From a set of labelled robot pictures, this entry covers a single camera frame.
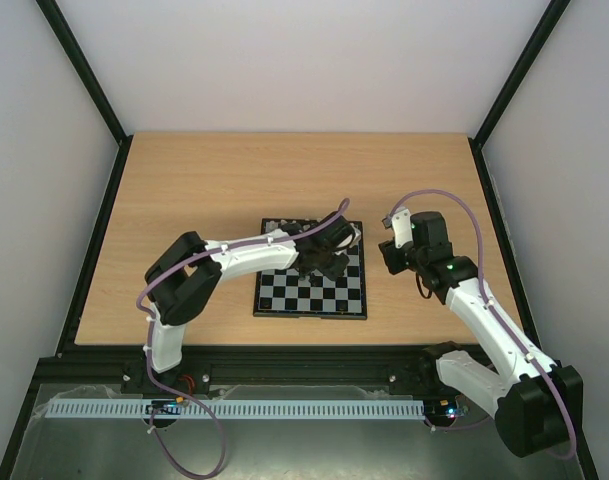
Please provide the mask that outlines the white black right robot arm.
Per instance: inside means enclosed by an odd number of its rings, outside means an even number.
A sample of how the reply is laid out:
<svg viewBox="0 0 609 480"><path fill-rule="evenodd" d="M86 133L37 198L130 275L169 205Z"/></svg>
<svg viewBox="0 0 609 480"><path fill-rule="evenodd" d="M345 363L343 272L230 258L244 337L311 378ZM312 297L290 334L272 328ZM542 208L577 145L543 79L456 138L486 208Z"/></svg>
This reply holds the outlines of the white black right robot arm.
<svg viewBox="0 0 609 480"><path fill-rule="evenodd" d="M455 342L443 342L426 349L422 384L434 392L452 387L473 401L517 457L560 444L567 444L573 457L582 419L579 373L559 366L529 340L480 278L475 262L454 255L440 213L398 208L383 224L393 233L379 245L389 272L413 272L422 297L437 298L455 314L491 362L485 366Z"/></svg>

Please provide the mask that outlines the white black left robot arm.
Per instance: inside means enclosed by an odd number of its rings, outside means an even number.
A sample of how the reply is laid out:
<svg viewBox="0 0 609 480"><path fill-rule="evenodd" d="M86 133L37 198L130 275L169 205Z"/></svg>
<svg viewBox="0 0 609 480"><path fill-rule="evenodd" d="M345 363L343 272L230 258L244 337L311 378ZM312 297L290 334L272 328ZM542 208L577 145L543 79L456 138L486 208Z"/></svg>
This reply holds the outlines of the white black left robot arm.
<svg viewBox="0 0 609 480"><path fill-rule="evenodd" d="M145 274L136 306L147 314L147 366L162 374L180 365L186 325L197 318L219 284L265 270L313 271L337 280L349 265L348 250L361 232L338 211L304 226L280 222L245 239L204 240L181 235Z"/></svg>

